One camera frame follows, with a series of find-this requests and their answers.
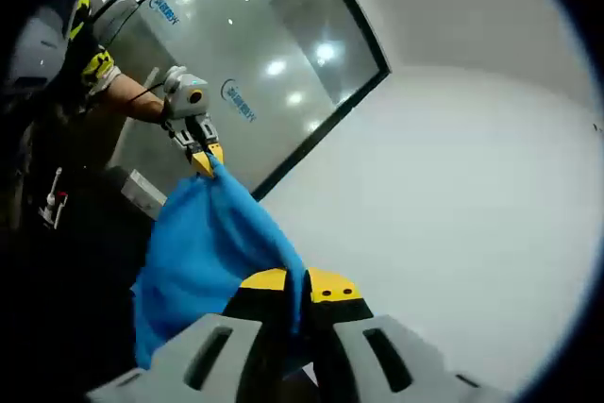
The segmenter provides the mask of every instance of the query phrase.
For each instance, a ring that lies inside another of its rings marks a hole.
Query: blue towel
[[[180,181],[159,214],[135,294],[136,360],[209,312],[220,313],[247,277],[286,267],[294,281],[294,326],[305,267],[269,214],[216,158],[214,179]]]

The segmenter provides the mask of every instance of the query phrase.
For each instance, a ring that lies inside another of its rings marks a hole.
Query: glass panel
[[[226,166],[250,191],[380,71],[344,0],[143,0],[109,51],[141,82],[173,64],[207,80]],[[135,122],[113,163],[168,193],[191,171],[168,142]]]

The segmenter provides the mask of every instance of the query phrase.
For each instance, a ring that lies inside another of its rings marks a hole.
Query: black cable
[[[140,97],[141,97],[141,96],[143,96],[144,94],[147,94],[147,93],[151,92],[152,90],[155,90],[157,87],[161,87],[162,85],[163,85],[163,82],[160,82],[159,84],[155,84],[155,85],[153,85],[153,86],[149,87],[149,88],[148,88],[147,90],[145,90],[144,92],[139,93],[139,94],[137,94],[135,97],[133,97],[132,99],[130,99],[130,100],[127,102],[127,104],[132,103],[134,100],[136,100],[136,99],[140,98]]]

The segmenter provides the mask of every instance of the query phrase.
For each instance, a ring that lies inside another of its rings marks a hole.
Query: robotic arm
[[[163,127],[185,152],[193,168],[204,176],[213,177],[206,153],[211,153],[221,162],[224,162],[224,156],[218,132],[208,114],[208,88],[208,82],[188,73],[185,66],[170,68],[163,83],[168,109],[168,120]]]

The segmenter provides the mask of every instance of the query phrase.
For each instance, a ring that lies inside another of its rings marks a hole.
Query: blue logo
[[[220,89],[220,95],[223,97],[225,101],[227,101],[231,106],[234,106],[235,109],[239,111],[239,113],[247,120],[249,123],[252,123],[256,120],[256,114],[254,111],[247,105],[245,101],[243,101],[242,96],[239,93],[239,87],[237,87],[237,82],[235,79],[227,79]]]
[[[166,0],[149,0],[149,7],[152,10],[159,11],[172,25],[180,22]]]

